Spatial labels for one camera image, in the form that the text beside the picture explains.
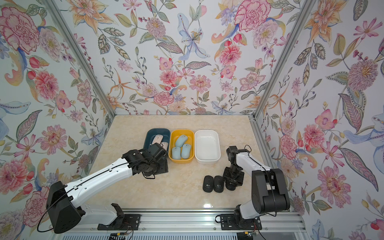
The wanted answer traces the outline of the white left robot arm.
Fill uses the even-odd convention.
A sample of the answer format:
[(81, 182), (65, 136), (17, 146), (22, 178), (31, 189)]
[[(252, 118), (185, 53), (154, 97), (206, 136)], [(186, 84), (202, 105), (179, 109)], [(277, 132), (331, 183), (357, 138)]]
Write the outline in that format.
[(52, 231), (62, 234), (80, 225), (97, 225), (98, 231), (115, 231), (117, 235), (132, 234), (139, 228), (141, 216), (129, 215), (115, 203), (106, 207), (88, 205), (86, 202), (115, 183), (141, 174), (153, 180), (166, 169), (168, 152), (158, 144), (150, 149), (130, 150), (107, 167), (74, 182), (51, 185), (45, 214), (49, 216)]

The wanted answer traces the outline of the black mouse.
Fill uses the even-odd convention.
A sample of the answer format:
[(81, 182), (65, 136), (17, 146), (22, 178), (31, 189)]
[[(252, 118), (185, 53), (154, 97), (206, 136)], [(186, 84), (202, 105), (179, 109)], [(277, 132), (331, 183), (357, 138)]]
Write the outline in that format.
[(224, 191), (225, 182), (222, 176), (214, 177), (214, 191), (216, 193), (222, 193)]
[(226, 188), (227, 188), (228, 190), (230, 190), (230, 191), (234, 191), (234, 190), (237, 188), (237, 186), (236, 186), (236, 185), (233, 185), (233, 184), (231, 184), (231, 183), (226, 183)]
[(203, 181), (203, 191), (211, 193), (214, 188), (214, 178), (212, 176), (205, 176)]

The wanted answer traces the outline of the pink mouse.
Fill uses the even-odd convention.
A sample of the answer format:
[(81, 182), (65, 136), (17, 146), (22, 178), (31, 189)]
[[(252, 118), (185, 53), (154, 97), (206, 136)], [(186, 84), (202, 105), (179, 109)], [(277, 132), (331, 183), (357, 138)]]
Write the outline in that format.
[(163, 146), (163, 138), (164, 138), (163, 135), (155, 135), (152, 141), (152, 145), (160, 144), (161, 146)]
[(166, 150), (169, 150), (169, 143), (168, 142), (161, 142), (160, 145)]

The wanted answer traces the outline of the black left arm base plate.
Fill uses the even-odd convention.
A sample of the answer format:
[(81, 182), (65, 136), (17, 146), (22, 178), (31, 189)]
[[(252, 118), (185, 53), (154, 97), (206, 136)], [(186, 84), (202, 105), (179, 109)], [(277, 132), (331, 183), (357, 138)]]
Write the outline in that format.
[(98, 231), (129, 231), (138, 230), (141, 220), (140, 214), (122, 214), (109, 225), (99, 224)]

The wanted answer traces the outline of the light blue mouse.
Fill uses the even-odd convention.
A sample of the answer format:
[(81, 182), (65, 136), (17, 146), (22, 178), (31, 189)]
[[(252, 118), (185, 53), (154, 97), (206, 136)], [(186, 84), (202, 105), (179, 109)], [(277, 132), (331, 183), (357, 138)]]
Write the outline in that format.
[(173, 147), (172, 148), (172, 159), (174, 160), (180, 160), (181, 157), (181, 148), (180, 147)]
[(191, 156), (191, 149), (192, 146), (190, 144), (184, 144), (181, 149), (181, 158), (182, 159), (189, 159)]
[(178, 148), (182, 148), (183, 145), (187, 142), (187, 140), (188, 140), (187, 135), (180, 135), (175, 141), (175, 146)]

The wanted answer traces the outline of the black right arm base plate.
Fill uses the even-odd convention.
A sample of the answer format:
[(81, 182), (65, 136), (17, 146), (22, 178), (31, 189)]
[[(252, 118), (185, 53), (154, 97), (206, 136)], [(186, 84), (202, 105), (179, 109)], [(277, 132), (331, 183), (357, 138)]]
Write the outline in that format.
[(262, 230), (262, 223), (260, 217), (253, 219), (243, 219), (234, 214), (220, 214), (216, 215), (215, 222), (220, 224), (223, 231), (258, 231)]

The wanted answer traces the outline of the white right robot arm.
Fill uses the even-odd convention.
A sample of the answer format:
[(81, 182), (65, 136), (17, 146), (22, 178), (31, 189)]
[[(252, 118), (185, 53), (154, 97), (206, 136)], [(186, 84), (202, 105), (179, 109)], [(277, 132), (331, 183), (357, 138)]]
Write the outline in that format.
[(226, 150), (230, 167), (223, 173), (225, 186), (234, 191), (241, 187), (245, 173), (251, 177), (251, 200), (238, 205), (234, 211), (235, 225), (245, 228), (260, 216), (287, 211), (291, 207), (285, 176), (282, 170), (272, 169), (257, 161), (248, 149), (230, 146)]

